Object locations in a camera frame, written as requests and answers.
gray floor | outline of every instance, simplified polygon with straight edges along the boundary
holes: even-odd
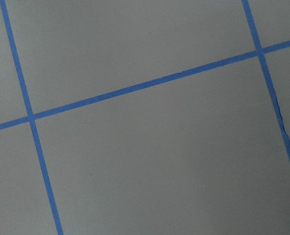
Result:
[[[0,234],[290,235],[290,155],[241,0],[6,4],[35,115],[0,7]],[[290,0],[249,4],[262,47],[290,40]],[[282,45],[264,52],[290,136]]]

blue grid line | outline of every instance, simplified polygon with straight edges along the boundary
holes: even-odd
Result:
[[[267,54],[267,53],[275,52],[275,51],[282,50],[282,49],[285,49],[285,48],[288,48],[288,47],[290,47],[290,40],[282,42],[282,43],[278,43],[278,44],[275,44],[275,45],[272,45],[272,46],[265,47],[265,48],[263,48],[263,52],[264,52],[264,54]],[[216,68],[221,67],[221,66],[225,66],[225,65],[228,65],[228,64],[233,64],[233,63],[236,63],[236,62],[239,62],[239,61],[242,61],[242,60],[246,60],[246,59],[252,58],[252,55],[250,53],[254,53],[254,52],[255,51],[247,52],[247,53],[242,54],[242,55],[238,55],[238,56],[230,57],[230,58],[223,59],[223,60],[220,60],[220,61],[216,61],[216,62],[213,62],[213,63],[210,63],[210,64],[202,65],[202,66],[199,66],[199,67],[187,70],[187,71],[196,71],[196,73],[192,73],[191,74],[191,75],[194,75],[194,74],[206,71],[206,70],[203,70],[203,71],[199,71],[199,70],[201,70],[202,67],[207,67],[207,66],[210,66],[211,64],[212,64],[213,67],[210,68],[210,69],[207,69],[207,70],[216,69]],[[234,62],[229,61],[228,63],[224,64],[225,60],[232,60],[232,58],[235,58]],[[174,74],[171,74],[171,75],[165,76],[163,78],[167,78],[167,77],[170,78],[173,75]],[[151,83],[152,82],[151,86],[158,85],[159,83],[156,83],[156,84],[154,83],[154,81],[158,80],[158,79],[154,79],[154,80],[148,81],[147,83]],[[136,84],[134,86],[130,86],[130,87],[127,87],[127,88],[124,88],[124,89],[126,89],[126,91],[128,91],[126,93],[130,93],[130,92],[133,92],[133,91],[138,91],[139,89],[137,89],[137,87],[140,88],[140,87],[142,87],[142,85],[141,84]],[[53,109],[50,109],[50,110],[42,111],[42,112],[36,113],[34,115],[34,118],[35,119],[45,118],[47,116],[51,116],[51,115],[58,114],[58,113],[61,113],[61,112],[65,112],[65,111],[68,111],[68,110],[71,110],[71,109],[75,109],[75,108],[79,108],[79,107],[86,106],[86,105],[89,105],[89,104],[93,104],[93,103],[96,103],[96,102],[99,102],[99,101],[102,101],[102,100],[105,100],[105,99],[113,98],[113,97],[116,97],[116,96],[119,96],[119,95],[124,95],[124,94],[126,94],[126,93],[123,92],[124,89],[120,89],[120,90],[113,91],[113,92],[110,92],[110,93],[98,95],[98,96],[91,97],[91,98],[84,99],[84,100],[80,100],[80,101],[77,101],[77,102],[74,102],[74,103],[71,103],[71,104],[67,104],[67,105],[63,105],[63,106],[60,106],[60,107],[56,107],[56,108],[53,108]],[[0,124],[0,130],[8,128],[8,127],[16,126],[16,125],[19,125],[19,124],[22,124],[22,123],[25,123],[25,122],[28,122],[27,117],[23,117],[23,118],[19,118],[19,119],[16,119],[16,120],[4,122],[4,123]]]
[[[260,61],[261,69],[263,71],[263,75],[264,75],[264,78],[265,78],[265,81],[266,81],[266,84],[268,87],[268,92],[271,96],[271,100],[272,100],[272,104],[273,104],[273,107],[275,110],[277,122],[278,122],[280,129],[281,129],[282,138],[283,138],[283,141],[284,141],[284,144],[286,147],[286,151],[287,151],[287,154],[288,154],[288,157],[290,160],[290,138],[289,138],[289,136],[286,133],[285,128],[284,128],[283,117],[281,115],[280,107],[279,107],[278,102],[277,102],[277,95],[276,95],[276,92],[274,89],[271,75],[270,75],[269,70],[268,70],[268,64],[267,64],[266,58],[264,56],[264,52],[263,52],[261,42],[259,39],[259,34],[258,34],[256,25],[255,25],[251,10],[250,10],[250,5],[249,5],[248,0],[242,0],[242,3],[243,3],[244,11],[246,14],[247,22],[248,22],[248,25],[250,28],[251,36],[252,36],[252,39],[253,39],[254,44],[256,46],[256,50],[258,53],[258,58]]]
[[[45,158],[44,158],[41,142],[39,139],[31,102],[29,100],[29,96],[28,96],[28,92],[27,92],[27,88],[26,88],[26,84],[25,84],[25,80],[24,80],[24,76],[23,76],[23,72],[22,72],[22,68],[21,68],[21,64],[20,64],[20,60],[19,60],[18,51],[17,51],[16,44],[14,41],[14,36],[13,36],[13,32],[12,32],[11,23],[10,23],[10,19],[9,19],[8,10],[7,10],[5,0],[0,0],[0,7],[1,7],[3,20],[4,20],[4,24],[5,24],[8,39],[9,39],[9,44],[10,44],[10,48],[11,48],[11,52],[12,52],[13,61],[14,61],[15,68],[17,71],[18,80],[20,83],[21,92],[22,92],[23,99],[24,99],[24,104],[25,104],[25,108],[26,108],[26,112],[27,112],[27,119],[29,121],[31,131],[32,131],[32,135],[33,135],[33,139],[34,139],[34,143],[35,143],[35,148],[36,148],[39,164],[41,167],[41,171],[42,171],[42,175],[43,175],[45,188],[47,191],[52,215],[54,218],[54,222],[56,225],[58,235],[63,235],[63,230],[62,230],[62,226],[61,226],[61,222],[60,222],[60,218],[59,218],[59,214],[58,214],[58,209],[57,209],[56,202],[54,199],[54,195],[53,195],[53,191],[52,191],[52,187],[51,187],[51,183],[50,183],[50,179],[49,179],[49,174],[47,171]]]

blue line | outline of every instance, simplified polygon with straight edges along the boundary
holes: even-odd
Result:
[[[20,125],[26,122],[28,122],[28,117],[22,117],[22,118],[15,119],[12,121],[7,121],[0,124],[0,130],[8,128],[8,127],[12,127],[12,126]]]
[[[53,108],[53,109],[50,109],[50,110],[47,110],[47,111],[43,111],[43,112],[35,114],[34,117],[35,117],[35,119],[44,118],[44,117],[47,117],[47,116],[51,116],[51,115],[62,113],[62,112],[68,111],[68,110],[76,109],[76,108],[79,108],[79,107],[82,107],[82,106],[86,106],[86,105],[89,105],[89,104],[97,103],[97,102],[100,102],[100,101],[103,101],[103,100],[106,100],[106,99],[111,99],[111,98],[114,98],[116,96],[120,96],[120,95],[128,94],[128,93],[131,93],[131,92],[139,91],[139,90],[142,90],[144,88],[156,86],[156,85],[159,85],[159,84],[162,84],[162,83],[166,83],[166,82],[170,82],[170,81],[173,81],[173,80],[177,80],[177,79],[180,79],[180,78],[183,78],[183,77],[187,77],[187,76],[190,76],[190,75],[194,75],[194,74],[201,73],[201,72],[204,72],[204,71],[212,70],[212,69],[215,69],[215,68],[218,68],[218,67],[222,67],[222,66],[225,66],[225,65],[233,64],[233,63],[236,63],[236,62],[239,62],[239,61],[242,61],[242,60],[246,60],[246,59],[249,59],[249,58],[252,58],[252,57],[255,57],[255,56],[257,56],[256,51],[247,52],[245,54],[233,56],[233,57],[230,57],[230,58],[227,58],[227,59],[224,59],[224,60],[220,60],[220,61],[216,61],[216,62],[213,62],[213,63],[210,63],[210,64],[202,65],[202,66],[199,66],[199,67],[196,67],[196,68],[193,68],[193,69],[185,70],[185,71],[182,71],[182,72],[179,72],[179,73],[174,73],[174,74],[171,74],[171,75],[168,75],[168,76],[165,76],[165,77],[161,77],[161,78],[157,78],[157,79],[150,80],[150,81],[147,81],[147,82],[139,83],[137,85],[133,85],[133,86],[130,86],[130,87],[122,88],[120,90],[116,90],[116,91],[109,92],[109,93],[106,93],[106,94],[101,94],[101,95],[98,95],[98,96],[95,96],[95,97],[91,97],[91,98],[84,99],[84,100],[81,100],[81,101],[77,101],[77,102],[74,102],[74,103],[71,103],[71,104],[63,105],[63,106],[60,106],[60,107],[57,107],[57,108]]]
[[[273,86],[271,75],[270,75],[269,70],[268,70],[268,64],[267,64],[266,58],[263,54],[263,49],[262,49],[261,42],[259,39],[258,31],[257,31],[257,28],[255,26],[252,13],[250,11],[250,6],[249,6],[248,0],[242,0],[242,2],[243,2],[243,7],[244,7],[245,14],[246,14],[246,18],[248,21],[248,25],[249,25],[249,28],[251,31],[251,36],[252,36],[254,44],[256,46],[260,65],[261,65],[261,68],[262,68],[262,71],[264,74],[264,78],[265,78],[265,81],[266,81],[266,84],[268,87],[268,92],[271,96],[271,100],[272,100],[272,104],[273,104],[273,107],[275,110],[276,118],[277,118],[279,127],[281,129],[283,141],[284,141],[286,151],[287,151],[287,154],[288,154],[288,157],[290,160],[290,138],[289,138],[289,136],[286,133],[285,128],[284,128],[283,117],[281,115],[280,107],[279,107],[278,102],[277,102],[277,96],[276,96],[276,92],[275,92],[275,89]]]
[[[283,42],[283,43],[275,44],[275,45],[272,45],[269,47],[265,47],[262,49],[262,52],[264,54],[267,54],[267,53],[274,52],[274,51],[281,50],[281,49],[285,49],[288,47],[290,47],[290,40]]]
[[[23,72],[22,72],[22,68],[21,68],[21,64],[20,64],[20,60],[19,60],[19,55],[18,55],[17,48],[16,48],[16,44],[14,41],[14,36],[13,36],[13,32],[12,32],[12,28],[11,28],[10,19],[9,19],[8,10],[7,10],[5,0],[0,0],[0,6],[1,6],[1,10],[2,10],[4,24],[6,27],[7,34],[8,34],[8,39],[9,39],[9,44],[10,44],[10,48],[11,48],[11,52],[12,52],[13,61],[14,61],[15,67],[16,67],[17,76],[18,76],[18,80],[19,80],[20,87],[21,87],[21,92],[23,95],[24,103],[25,103],[27,118],[28,118],[28,121],[29,121],[30,126],[31,126],[31,131],[32,131],[32,135],[33,135],[33,139],[34,139],[34,143],[35,143],[35,147],[36,147],[36,152],[38,155],[38,160],[40,163],[40,167],[41,167],[41,171],[42,171],[42,175],[43,175],[43,179],[44,179],[44,183],[45,183],[45,187],[46,187],[52,215],[53,215],[53,218],[55,221],[58,235],[63,235],[63,230],[62,230],[56,202],[55,202],[55,199],[53,196],[53,191],[52,191],[52,187],[51,187],[51,183],[50,183],[50,179],[49,179],[49,175],[48,175],[48,171],[47,171],[47,167],[46,167],[46,163],[45,163],[45,158],[43,155],[41,142],[40,142],[40,139],[38,136],[38,131],[37,131],[37,127],[36,127],[36,123],[35,123],[35,119],[34,119],[34,114],[32,111],[31,102],[29,100],[29,96],[28,96],[28,92],[27,92],[27,88],[26,88],[26,84],[25,84],[25,80],[24,80],[24,76],[23,76]]]

grid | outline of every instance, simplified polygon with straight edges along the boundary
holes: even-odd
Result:
[[[110,98],[113,98],[116,96],[125,95],[125,94],[131,93],[131,92],[139,91],[139,90],[142,90],[142,89],[145,89],[148,87],[152,87],[155,85],[159,85],[162,83],[166,83],[166,82],[169,82],[172,80],[184,78],[184,77],[187,77],[187,76],[190,76],[193,74],[201,73],[201,72],[212,70],[215,68],[219,68],[219,67],[222,67],[225,65],[240,62],[242,60],[247,60],[247,59],[250,59],[253,57],[258,57],[259,62],[260,62],[260,66],[261,66],[261,69],[263,71],[263,75],[264,75],[264,78],[266,81],[266,85],[268,87],[268,92],[269,92],[269,95],[270,95],[270,98],[271,98],[271,101],[272,101],[272,104],[274,107],[274,111],[275,111],[275,115],[276,115],[276,118],[277,118],[277,121],[279,124],[279,128],[281,130],[282,138],[283,138],[283,141],[284,141],[284,144],[286,147],[289,161],[290,161],[290,138],[289,138],[289,136],[286,133],[285,128],[284,128],[283,118],[281,116],[280,107],[279,107],[279,104],[277,102],[276,92],[275,92],[275,89],[273,86],[273,82],[272,82],[272,79],[271,79],[271,76],[269,73],[269,69],[268,69],[268,64],[267,64],[267,61],[265,58],[265,54],[267,54],[267,53],[271,53],[274,51],[278,51],[278,50],[290,47],[290,40],[262,48],[262,45],[261,45],[261,42],[259,39],[259,35],[258,35],[256,26],[255,26],[254,18],[253,18],[251,11],[250,11],[250,6],[249,6],[248,0],[242,0],[242,4],[243,4],[244,11],[245,11],[247,23],[248,23],[248,26],[249,26],[249,29],[251,32],[251,36],[252,36],[252,39],[253,39],[253,42],[254,42],[254,45],[256,48],[255,51],[250,51],[250,52],[247,52],[244,54],[240,54],[240,55],[236,55],[236,56],[226,58],[223,60],[215,61],[213,63],[209,63],[209,64],[202,65],[199,67],[195,67],[195,68],[185,70],[185,71],[182,71],[179,73],[174,73],[174,74],[164,76],[161,78],[157,78],[154,80],[150,80],[147,82],[139,83],[139,84],[136,84],[133,86],[129,86],[129,87],[120,89],[120,90],[116,90],[116,91],[112,91],[112,92],[109,92],[106,94],[94,96],[94,97],[84,99],[84,100],[81,100],[78,102],[74,102],[74,103],[70,103],[67,105],[60,106],[60,107],[56,107],[56,108],[53,108],[50,110],[42,111],[39,113],[33,113],[31,102],[29,99],[29,94],[28,94],[27,87],[25,84],[23,71],[22,71],[19,56],[18,56],[18,52],[16,49],[16,44],[15,44],[15,40],[14,40],[12,28],[11,28],[11,23],[10,23],[8,11],[7,11],[6,2],[5,2],[5,0],[0,0],[0,7],[2,10],[4,24],[5,24],[5,28],[7,31],[8,40],[9,40],[9,44],[10,44],[10,48],[11,48],[11,52],[12,52],[12,56],[13,56],[13,61],[15,64],[15,68],[16,68],[16,72],[17,72],[17,76],[18,76],[22,96],[24,99],[26,112],[27,112],[26,117],[22,117],[22,118],[18,118],[15,120],[1,123],[0,130],[29,122],[31,131],[32,131],[33,140],[35,143],[36,152],[37,152],[38,159],[39,159],[39,164],[40,164],[42,175],[44,178],[46,192],[48,195],[48,199],[49,199],[49,203],[50,203],[50,207],[51,207],[51,211],[52,211],[52,215],[54,218],[54,222],[55,222],[55,226],[56,226],[58,235],[63,235],[64,233],[63,233],[62,225],[60,222],[58,209],[57,209],[57,206],[55,203],[55,198],[54,198],[54,194],[52,191],[52,187],[51,187],[51,183],[50,183],[50,179],[49,179],[49,175],[48,175],[48,171],[47,171],[47,167],[46,167],[46,163],[45,163],[45,157],[44,157],[44,154],[42,151],[42,145],[41,145],[40,138],[38,135],[37,126],[35,123],[35,120],[40,119],[40,118],[44,118],[44,117],[55,115],[55,114],[65,112],[68,110],[76,109],[76,108],[79,108],[82,106],[90,105],[90,104],[100,102],[100,101],[103,101],[106,99],[110,99]]]

blue grout line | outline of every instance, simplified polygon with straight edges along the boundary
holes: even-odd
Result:
[[[47,111],[36,113],[34,115],[34,117],[35,117],[35,119],[44,118],[44,117],[47,117],[47,116],[51,116],[51,115],[54,115],[54,114],[62,113],[62,112],[68,111],[68,110],[76,109],[76,108],[79,108],[79,107],[82,107],[82,106],[86,106],[86,105],[89,105],[89,104],[93,104],[93,103],[96,103],[96,102],[100,102],[100,101],[103,101],[103,100],[106,100],[106,99],[111,99],[113,97],[117,97],[117,96],[120,96],[120,95],[128,94],[128,93],[135,92],[135,91],[139,91],[139,90],[142,90],[144,88],[156,86],[156,85],[159,85],[159,84],[162,84],[162,83],[166,83],[166,82],[177,80],[177,79],[180,79],[180,78],[183,78],[183,77],[191,76],[191,75],[194,75],[194,74],[197,74],[197,73],[201,73],[201,72],[204,72],[204,71],[208,71],[208,70],[212,70],[212,69],[215,69],[215,68],[218,68],[218,67],[222,67],[222,66],[225,66],[225,65],[233,64],[233,63],[236,63],[236,62],[239,62],[239,61],[242,61],[242,60],[246,60],[246,59],[249,59],[249,58],[252,58],[252,57],[255,57],[255,56],[257,56],[256,51],[247,52],[245,54],[233,56],[233,57],[230,57],[230,58],[227,58],[227,59],[223,59],[223,60],[216,61],[216,62],[213,62],[213,63],[210,63],[210,64],[199,66],[199,67],[196,67],[196,68],[193,68],[193,69],[185,70],[185,71],[182,71],[182,72],[179,72],[179,73],[174,73],[174,74],[171,74],[171,75],[168,75],[168,76],[165,76],[165,77],[161,77],[161,78],[157,78],[157,79],[150,80],[150,81],[147,81],[147,82],[139,83],[139,84],[136,84],[136,85],[133,85],[133,86],[130,86],[130,87],[122,88],[120,90],[116,90],[116,91],[109,92],[109,93],[106,93],[106,94],[101,94],[101,95],[98,95],[98,96],[95,96],[95,97],[91,97],[91,98],[88,98],[88,99],[84,99],[84,100],[81,100],[81,101],[77,101],[77,102],[74,102],[74,103],[71,103],[71,104],[63,105],[63,106],[60,106],[60,107],[57,107],[57,108],[54,108],[54,109],[50,109],[50,110],[47,110]]]
[[[24,76],[23,76],[23,72],[22,72],[22,68],[21,68],[21,64],[20,64],[20,60],[19,60],[19,55],[18,55],[16,44],[14,41],[14,36],[13,36],[13,32],[12,32],[11,23],[10,23],[10,19],[9,19],[8,10],[7,10],[5,0],[0,0],[0,7],[1,7],[3,20],[4,20],[4,24],[5,24],[8,39],[9,39],[9,44],[10,44],[10,48],[11,48],[11,52],[12,52],[13,61],[14,61],[15,67],[16,67],[17,76],[18,76],[18,80],[20,83],[20,87],[21,87],[21,92],[23,95],[24,103],[25,103],[25,108],[26,108],[26,112],[27,112],[27,119],[30,123],[31,131],[32,131],[32,135],[33,135],[33,139],[34,139],[34,143],[35,143],[35,148],[36,148],[38,160],[40,163],[40,167],[41,167],[41,171],[42,171],[42,175],[43,175],[43,179],[44,179],[44,183],[45,183],[45,187],[46,187],[52,215],[53,215],[53,218],[55,221],[58,235],[63,235],[63,230],[62,230],[62,226],[61,226],[61,222],[60,222],[60,218],[59,218],[59,214],[58,214],[58,209],[57,209],[56,202],[54,199],[54,195],[53,195],[53,191],[52,191],[52,187],[51,187],[51,183],[50,183],[50,179],[49,179],[49,175],[48,175],[48,171],[47,171],[47,167],[46,167],[46,163],[45,163],[45,158],[44,158],[43,150],[41,147],[41,142],[40,142],[37,127],[36,127],[31,102],[29,100],[29,96],[28,96],[28,92],[27,92],[27,88],[26,88],[26,84],[25,84],[25,80],[24,80]]]
[[[264,52],[264,54],[267,54],[267,53],[275,52],[275,51],[282,50],[282,49],[285,49],[285,48],[288,48],[288,47],[290,47],[290,40],[286,41],[286,42],[278,43],[278,44],[275,44],[275,45],[272,45],[272,46],[269,46],[269,47],[265,47],[263,49],[263,52]],[[46,111],[43,111],[43,112],[35,114],[34,118],[35,119],[44,118],[44,117],[47,117],[47,116],[50,116],[50,115],[54,115],[54,114],[58,114],[58,113],[61,113],[61,112],[67,111],[67,110],[71,110],[71,109],[75,109],[75,108],[78,108],[78,107],[81,107],[81,106],[93,104],[93,103],[96,103],[96,102],[104,100],[104,99],[102,99],[102,96],[107,95],[107,94],[103,94],[103,95],[95,96],[95,97],[92,97],[92,98],[89,98],[89,99],[85,99],[85,100],[81,100],[81,101],[78,101],[78,102],[74,102],[74,103],[71,103],[71,104],[63,105],[63,106],[60,106],[60,107],[57,107],[57,108],[54,108],[54,109],[51,109],[51,110],[46,110]],[[93,99],[93,98],[95,98],[97,101],[89,103],[88,100]],[[85,104],[84,105],[80,105],[78,107],[75,107],[76,103],[81,103],[81,102],[83,102]],[[69,106],[69,105],[71,105],[71,106],[73,105],[74,107],[65,110],[65,108],[67,108],[66,106]],[[2,130],[4,128],[16,126],[16,125],[19,125],[19,124],[22,124],[22,123],[18,119],[13,120],[13,121],[9,121],[9,122],[4,122],[4,123],[0,124],[0,130]]]
[[[275,45],[272,45],[272,46],[269,46],[269,47],[265,47],[265,48],[262,49],[262,52],[264,54],[267,54],[267,53],[274,52],[274,51],[277,51],[277,50],[282,50],[282,49],[285,49],[285,48],[288,48],[288,47],[290,47],[290,40],[286,41],[286,42],[283,42],[283,43],[275,44]]]
[[[279,107],[278,102],[277,102],[277,95],[276,95],[276,92],[274,89],[271,75],[270,75],[269,70],[268,70],[268,64],[267,64],[266,58],[264,56],[264,51],[263,51],[262,46],[261,46],[259,34],[257,31],[256,25],[254,23],[254,19],[253,19],[251,10],[250,10],[248,0],[242,0],[242,3],[243,3],[244,11],[246,14],[246,18],[248,21],[248,25],[250,28],[251,36],[252,36],[252,39],[253,39],[254,44],[256,46],[256,49],[257,49],[258,58],[259,58],[261,69],[263,71],[263,75],[264,75],[264,78],[265,78],[265,81],[266,81],[266,84],[268,87],[268,92],[271,96],[271,100],[272,100],[272,104],[273,104],[273,107],[275,110],[276,118],[277,118],[279,127],[281,129],[281,134],[282,134],[283,141],[284,141],[284,144],[286,147],[286,151],[287,151],[287,154],[288,154],[288,157],[290,160],[290,138],[289,138],[289,136],[286,133],[285,128],[284,128],[283,117],[281,115],[280,107]],[[290,43],[281,44],[281,46],[278,45],[276,47],[277,48],[285,48],[285,46],[287,46],[287,45],[290,45]]]
[[[12,126],[20,125],[26,122],[28,122],[28,117],[22,117],[22,118],[15,119],[12,121],[7,121],[0,124],[0,130],[8,128],[8,127],[12,127]]]

